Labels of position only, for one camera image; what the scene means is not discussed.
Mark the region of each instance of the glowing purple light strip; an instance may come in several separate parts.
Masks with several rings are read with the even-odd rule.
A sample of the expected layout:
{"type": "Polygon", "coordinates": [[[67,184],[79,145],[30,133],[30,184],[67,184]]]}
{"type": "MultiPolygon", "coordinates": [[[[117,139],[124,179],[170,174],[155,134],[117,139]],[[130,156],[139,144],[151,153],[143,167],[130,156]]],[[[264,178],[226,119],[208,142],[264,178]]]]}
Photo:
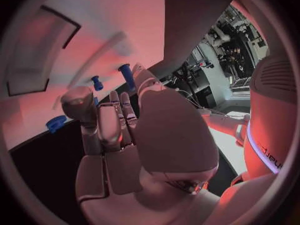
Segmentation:
{"type": "Polygon", "coordinates": [[[251,144],[251,147],[257,154],[257,156],[260,158],[260,160],[274,173],[277,174],[279,172],[279,169],[273,164],[270,159],[263,153],[262,150],[258,147],[254,139],[252,138],[251,132],[250,132],[250,121],[247,126],[247,137],[249,140],[249,143],[251,144]]]}

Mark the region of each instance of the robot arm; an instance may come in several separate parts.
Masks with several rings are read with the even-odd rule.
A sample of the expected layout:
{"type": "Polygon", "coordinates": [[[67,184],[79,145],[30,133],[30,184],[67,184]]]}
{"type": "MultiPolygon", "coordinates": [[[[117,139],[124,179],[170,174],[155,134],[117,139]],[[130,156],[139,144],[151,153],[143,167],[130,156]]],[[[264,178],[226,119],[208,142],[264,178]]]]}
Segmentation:
{"type": "Polygon", "coordinates": [[[199,113],[210,128],[235,137],[236,144],[243,146],[247,124],[250,119],[249,115],[245,115],[243,119],[235,119],[230,116],[212,113],[205,108],[200,108],[199,113]]]}

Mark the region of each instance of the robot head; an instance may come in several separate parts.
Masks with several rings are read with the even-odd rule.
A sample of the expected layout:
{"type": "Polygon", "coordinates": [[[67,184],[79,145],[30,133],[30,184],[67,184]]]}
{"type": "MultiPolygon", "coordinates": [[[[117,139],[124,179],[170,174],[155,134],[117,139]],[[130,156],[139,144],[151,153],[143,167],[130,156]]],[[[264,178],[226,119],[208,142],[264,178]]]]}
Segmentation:
{"type": "Polygon", "coordinates": [[[289,60],[269,56],[250,82],[251,118],[244,143],[250,178],[278,173],[292,143],[297,113],[296,84],[289,60]]]}

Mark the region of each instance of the blue object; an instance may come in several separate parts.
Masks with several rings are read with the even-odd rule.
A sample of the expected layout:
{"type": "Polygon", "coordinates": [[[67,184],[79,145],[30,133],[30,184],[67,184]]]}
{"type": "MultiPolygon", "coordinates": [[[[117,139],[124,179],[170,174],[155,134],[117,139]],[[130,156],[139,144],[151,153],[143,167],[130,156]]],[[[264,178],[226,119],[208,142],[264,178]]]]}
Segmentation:
{"type": "Polygon", "coordinates": [[[103,89],[103,84],[102,82],[99,81],[99,76],[93,76],[91,80],[94,83],[94,88],[96,91],[100,91],[103,89]]]}
{"type": "Polygon", "coordinates": [[[123,77],[125,78],[127,85],[129,87],[129,90],[130,91],[136,90],[135,81],[133,78],[133,74],[129,68],[129,64],[127,63],[127,64],[120,66],[118,70],[122,73],[123,77]]]}
{"type": "Polygon", "coordinates": [[[97,106],[98,103],[99,103],[99,100],[98,100],[98,98],[97,98],[96,96],[94,97],[94,103],[95,103],[96,106],[97,106]]]}
{"type": "Polygon", "coordinates": [[[65,115],[57,116],[52,118],[46,123],[47,128],[50,133],[54,134],[58,129],[62,128],[65,125],[67,117],[65,115]]]}

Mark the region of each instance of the vent grille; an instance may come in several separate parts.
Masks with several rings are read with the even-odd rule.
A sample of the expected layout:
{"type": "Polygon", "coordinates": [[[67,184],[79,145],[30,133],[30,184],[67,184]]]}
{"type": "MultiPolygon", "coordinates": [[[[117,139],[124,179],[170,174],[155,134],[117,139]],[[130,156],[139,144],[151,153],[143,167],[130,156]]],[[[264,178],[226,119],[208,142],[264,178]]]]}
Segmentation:
{"type": "Polygon", "coordinates": [[[289,63],[271,63],[261,71],[260,82],[272,89],[296,92],[293,70],[289,63]]]}

